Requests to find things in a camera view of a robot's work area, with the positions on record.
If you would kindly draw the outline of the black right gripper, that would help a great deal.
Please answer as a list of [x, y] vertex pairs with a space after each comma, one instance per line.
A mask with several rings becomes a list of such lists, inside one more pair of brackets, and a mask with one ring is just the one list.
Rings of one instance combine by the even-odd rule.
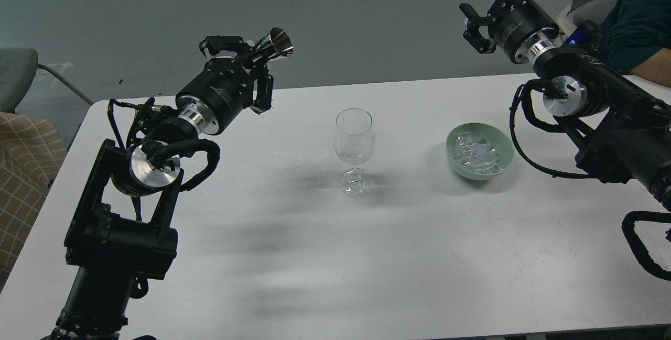
[[549, 41], [559, 35], [560, 28], [534, 0], [496, 0], [484, 16], [472, 4], [461, 3], [467, 29], [463, 38], [480, 54], [491, 54], [496, 46], [503, 49], [514, 64], [529, 61], [525, 46], [529, 38], [540, 34]]

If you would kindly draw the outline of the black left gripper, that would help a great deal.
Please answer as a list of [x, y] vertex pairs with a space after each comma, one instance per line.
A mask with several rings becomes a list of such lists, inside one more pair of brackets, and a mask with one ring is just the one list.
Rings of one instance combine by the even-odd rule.
[[199, 50], [208, 62], [233, 61], [219, 78], [203, 68], [176, 96], [180, 116], [194, 122], [198, 132], [219, 135], [245, 108], [257, 115], [271, 109], [275, 78], [268, 68], [247, 63], [252, 60], [252, 46], [242, 37], [208, 36], [199, 42]]

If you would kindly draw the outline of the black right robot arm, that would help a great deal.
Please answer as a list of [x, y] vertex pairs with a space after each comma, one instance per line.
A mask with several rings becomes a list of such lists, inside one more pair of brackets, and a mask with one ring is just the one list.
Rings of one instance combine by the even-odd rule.
[[[510, 132], [518, 154], [543, 173], [602, 183], [640, 182], [665, 211], [633, 211], [622, 231], [638, 264], [669, 280], [635, 232], [637, 222], [669, 223], [669, 105], [654, 98], [596, 58], [589, 45], [556, 46], [560, 27], [534, 0], [495, 0], [485, 16], [468, 3], [463, 37], [479, 53], [501, 47], [515, 64], [531, 63], [536, 79], [520, 85], [510, 106]], [[548, 133], [563, 133], [578, 148], [582, 173], [551, 170], [524, 153], [515, 134], [521, 108], [527, 121]]]

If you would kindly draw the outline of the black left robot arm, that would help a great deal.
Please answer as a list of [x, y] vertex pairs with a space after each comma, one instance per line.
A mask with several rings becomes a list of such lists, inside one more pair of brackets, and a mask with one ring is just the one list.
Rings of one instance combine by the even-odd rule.
[[245, 108], [270, 110], [267, 65], [294, 51], [278, 27], [252, 43], [208, 36], [199, 49], [208, 61], [175, 107], [109, 101], [115, 139], [102, 142], [66, 233], [66, 262], [79, 269], [50, 339], [119, 338], [129, 300], [165, 278], [177, 256], [178, 195], [217, 168], [220, 147], [206, 135], [221, 134]]

